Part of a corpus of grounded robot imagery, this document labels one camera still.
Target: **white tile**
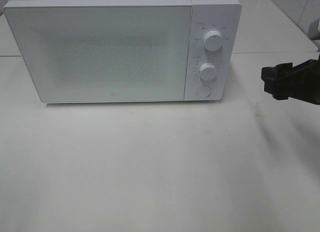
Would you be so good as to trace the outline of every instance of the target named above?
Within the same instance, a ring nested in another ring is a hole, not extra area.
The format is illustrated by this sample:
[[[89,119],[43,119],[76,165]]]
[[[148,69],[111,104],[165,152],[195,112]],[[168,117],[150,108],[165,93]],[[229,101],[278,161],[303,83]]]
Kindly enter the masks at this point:
[[[263,92],[233,54],[223,101],[42,104],[0,58],[0,231],[318,232],[320,106]]]
[[[271,0],[240,0],[240,2],[243,9],[233,53],[318,50]]]
[[[308,0],[272,0],[296,25]]]
[[[308,0],[304,12],[302,14],[299,27],[308,33],[309,25],[320,18],[320,0]],[[320,40],[315,41],[320,48]]]
[[[4,14],[0,16],[0,56],[20,56],[15,38]]]

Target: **microwave oven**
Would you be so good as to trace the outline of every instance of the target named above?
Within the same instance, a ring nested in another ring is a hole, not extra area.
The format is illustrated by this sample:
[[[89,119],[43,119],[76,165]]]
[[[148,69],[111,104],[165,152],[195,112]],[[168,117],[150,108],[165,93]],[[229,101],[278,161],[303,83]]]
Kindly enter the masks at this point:
[[[44,103],[220,100],[238,0],[10,0]]]

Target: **black clamp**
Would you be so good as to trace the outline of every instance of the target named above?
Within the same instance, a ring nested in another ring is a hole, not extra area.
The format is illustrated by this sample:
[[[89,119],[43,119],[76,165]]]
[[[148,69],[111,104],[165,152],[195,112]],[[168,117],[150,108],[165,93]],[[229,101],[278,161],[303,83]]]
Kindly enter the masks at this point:
[[[261,71],[264,91],[276,100],[289,97],[320,105],[320,56],[293,67],[293,63],[282,63],[275,67],[264,67]]]

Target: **white knob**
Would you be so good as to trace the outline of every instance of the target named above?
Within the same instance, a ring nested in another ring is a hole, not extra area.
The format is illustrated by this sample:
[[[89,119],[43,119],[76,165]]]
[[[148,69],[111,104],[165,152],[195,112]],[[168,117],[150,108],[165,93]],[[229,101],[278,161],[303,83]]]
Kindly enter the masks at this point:
[[[211,95],[211,88],[207,85],[201,86],[199,88],[196,89],[196,94],[199,97],[202,98],[207,98]]]
[[[203,36],[203,44],[208,51],[219,50],[222,47],[223,42],[223,35],[215,29],[206,32]]]
[[[204,63],[199,68],[200,78],[204,81],[212,81],[217,77],[218,70],[212,63]]]

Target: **timer knob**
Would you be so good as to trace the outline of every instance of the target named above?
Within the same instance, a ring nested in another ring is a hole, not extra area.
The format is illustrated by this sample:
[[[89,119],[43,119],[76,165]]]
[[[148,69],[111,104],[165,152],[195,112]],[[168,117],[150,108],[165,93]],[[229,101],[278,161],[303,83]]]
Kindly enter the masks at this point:
[[[217,77],[218,70],[212,63],[204,63],[199,68],[200,78],[204,81],[212,81]]]
[[[217,51],[222,47],[223,41],[224,36],[216,29],[206,32],[203,36],[203,44],[208,51]]]

